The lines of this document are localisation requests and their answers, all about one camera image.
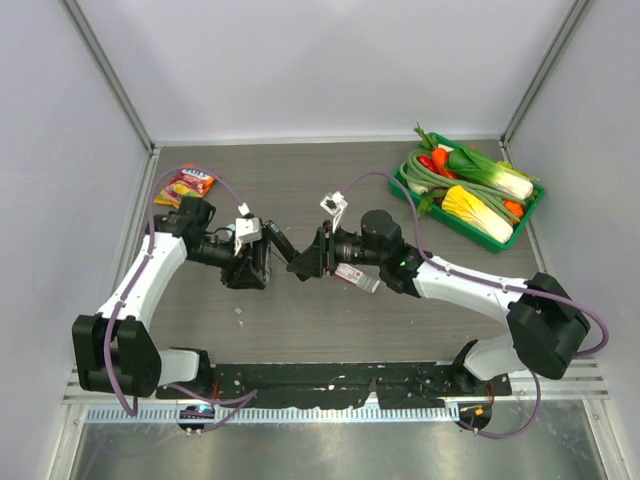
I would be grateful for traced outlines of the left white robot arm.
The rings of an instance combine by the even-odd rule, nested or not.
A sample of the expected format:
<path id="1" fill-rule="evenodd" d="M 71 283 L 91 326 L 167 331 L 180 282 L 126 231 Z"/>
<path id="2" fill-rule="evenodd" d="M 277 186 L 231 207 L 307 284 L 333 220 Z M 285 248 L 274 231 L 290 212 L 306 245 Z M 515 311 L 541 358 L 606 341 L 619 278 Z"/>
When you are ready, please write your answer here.
<path id="1" fill-rule="evenodd" d="M 83 390 L 149 397 L 159 387 L 178 384 L 193 399 L 211 391 L 208 354 L 193 348 L 158 350 L 150 323 L 171 278 L 187 261 L 218 268 L 229 289 L 265 289 L 270 246 L 263 223 L 242 205 L 233 226 L 211 232 L 215 213 L 206 200 L 187 197 L 177 210 L 155 215 L 109 300 L 95 314 L 75 320 L 72 341 Z"/>

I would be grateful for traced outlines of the black large stapler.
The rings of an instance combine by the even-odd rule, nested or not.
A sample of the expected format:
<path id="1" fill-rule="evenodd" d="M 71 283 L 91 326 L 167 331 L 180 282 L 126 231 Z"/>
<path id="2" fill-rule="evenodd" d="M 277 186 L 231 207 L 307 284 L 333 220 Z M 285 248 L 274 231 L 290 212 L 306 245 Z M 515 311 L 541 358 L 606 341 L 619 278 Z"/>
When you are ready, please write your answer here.
<path id="1" fill-rule="evenodd" d="M 276 249 L 286 265 L 299 255 L 299 251 L 272 220 L 263 221 L 257 218 L 257 222 L 259 239 L 252 243 L 252 265 L 259 278 L 267 283 L 272 274 L 272 248 Z"/>

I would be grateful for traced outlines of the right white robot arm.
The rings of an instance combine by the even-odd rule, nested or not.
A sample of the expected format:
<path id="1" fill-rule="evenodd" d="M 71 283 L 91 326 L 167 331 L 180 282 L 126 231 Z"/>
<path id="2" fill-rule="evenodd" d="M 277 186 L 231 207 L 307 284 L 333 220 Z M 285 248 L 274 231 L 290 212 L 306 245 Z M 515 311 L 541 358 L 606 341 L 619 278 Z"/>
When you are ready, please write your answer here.
<path id="1" fill-rule="evenodd" d="M 357 233 L 324 222 L 287 269 L 303 278 L 321 278 L 334 274 L 341 263 L 376 266 L 382 282 L 396 293 L 456 304 L 508 328 L 502 337 L 469 341 L 455 357 L 450 381 L 465 395 L 516 371 L 561 379 L 590 329 L 554 277 L 537 273 L 530 280 L 500 279 L 448 264 L 406 242 L 384 210 L 365 213 Z"/>

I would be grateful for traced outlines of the red staple box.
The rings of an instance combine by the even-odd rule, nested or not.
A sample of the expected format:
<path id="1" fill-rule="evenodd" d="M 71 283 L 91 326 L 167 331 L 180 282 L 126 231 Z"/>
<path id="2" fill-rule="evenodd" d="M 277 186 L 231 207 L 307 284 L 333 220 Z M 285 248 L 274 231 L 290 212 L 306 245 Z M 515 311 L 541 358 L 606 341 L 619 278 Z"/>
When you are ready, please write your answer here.
<path id="1" fill-rule="evenodd" d="M 377 277 L 344 263 L 338 265 L 335 276 L 371 294 L 374 294 L 380 285 L 380 280 Z"/>

